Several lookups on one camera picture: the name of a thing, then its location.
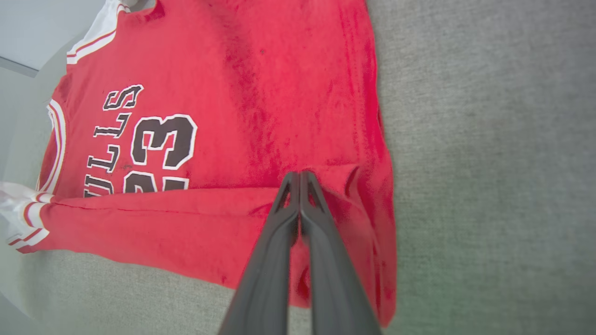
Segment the white wall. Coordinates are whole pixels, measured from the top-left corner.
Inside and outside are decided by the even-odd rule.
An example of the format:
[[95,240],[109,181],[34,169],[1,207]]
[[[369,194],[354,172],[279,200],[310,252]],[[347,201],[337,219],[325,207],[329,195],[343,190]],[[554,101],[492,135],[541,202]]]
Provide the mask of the white wall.
[[39,70],[105,0],[0,0],[0,57]]
[[33,79],[0,67],[0,177],[4,175],[17,115],[35,99]]

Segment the black lettering with white outline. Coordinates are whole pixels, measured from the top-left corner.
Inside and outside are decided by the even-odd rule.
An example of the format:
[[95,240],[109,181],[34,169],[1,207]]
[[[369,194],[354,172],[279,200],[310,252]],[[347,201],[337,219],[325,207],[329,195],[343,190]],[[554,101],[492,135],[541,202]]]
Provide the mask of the black lettering with white outline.
[[[108,191],[108,194],[114,194],[114,186],[112,185],[111,181],[92,177],[91,175],[85,175],[85,187],[97,187],[102,190]],[[83,190],[83,197],[90,198],[90,197],[99,197],[100,194],[91,192],[88,189]]]
[[98,168],[106,169],[109,173],[112,173],[116,166],[116,162],[118,162],[118,157],[120,156],[120,146],[109,144],[108,153],[111,153],[110,160],[103,160],[89,155],[89,158],[87,159],[87,167],[91,168],[97,166]]
[[[145,145],[144,135],[149,134]],[[166,149],[162,168],[178,170],[194,154],[194,140],[197,125],[186,114],[174,114],[162,119],[158,116],[142,117],[136,123],[132,138],[131,157],[135,165],[147,165],[147,150],[163,150],[169,136],[174,136],[174,144]]]
[[124,177],[124,193],[142,193],[157,191],[153,173],[130,171]]
[[99,127],[95,126],[95,131],[93,132],[93,137],[97,137],[97,135],[110,135],[113,138],[119,138],[120,135],[124,132],[124,128],[128,123],[128,119],[130,118],[131,113],[120,113],[116,118],[116,122],[120,122],[120,127]]
[[[115,102],[112,102],[112,99],[118,94],[118,91],[111,91],[105,98],[103,109],[115,110],[118,108],[134,108],[136,105],[136,98],[143,89],[143,85],[140,84],[129,86],[120,92],[120,95],[118,95],[118,99]],[[131,97],[131,99],[124,103],[127,97]]]

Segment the chicago bulls jersey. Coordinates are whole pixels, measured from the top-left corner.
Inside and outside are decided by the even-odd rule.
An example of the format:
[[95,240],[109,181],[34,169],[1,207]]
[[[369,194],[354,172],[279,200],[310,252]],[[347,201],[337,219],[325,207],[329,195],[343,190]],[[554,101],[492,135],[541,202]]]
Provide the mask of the chicago bulls jersey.
[[[107,0],[67,53],[38,190],[8,243],[236,287],[284,175],[320,180],[380,322],[395,310],[391,161],[364,0]],[[290,302],[308,306],[308,248]]]

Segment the armhole trim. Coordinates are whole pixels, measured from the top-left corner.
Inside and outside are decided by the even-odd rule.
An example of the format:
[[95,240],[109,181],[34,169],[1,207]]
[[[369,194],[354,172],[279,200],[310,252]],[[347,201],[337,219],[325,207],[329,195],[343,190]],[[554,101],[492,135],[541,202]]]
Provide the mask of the armhole trim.
[[56,188],[56,183],[60,177],[62,164],[64,162],[64,153],[66,152],[66,122],[64,120],[64,113],[59,103],[56,100],[51,100],[48,105],[49,118],[52,120],[54,127],[55,141],[56,141],[56,158],[54,165],[49,173],[48,179],[43,186],[38,188],[38,191],[53,194]]
[[85,37],[66,53],[66,64],[76,64],[81,58],[109,44],[116,36],[118,13],[131,10],[121,0],[106,0]]

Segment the red basketball jersey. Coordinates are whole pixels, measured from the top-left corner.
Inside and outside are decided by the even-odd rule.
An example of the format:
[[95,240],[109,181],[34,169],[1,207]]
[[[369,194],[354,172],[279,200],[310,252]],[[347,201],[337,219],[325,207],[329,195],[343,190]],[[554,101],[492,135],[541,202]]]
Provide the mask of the red basketball jersey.
[[[67,249],[235,288],[277,188],[311,170],[380,322],[393,178],[364,0],[107,0],[67,53],[38,191],[4,184],[21,252]],[[311,298],[292,249],[290,302]]]

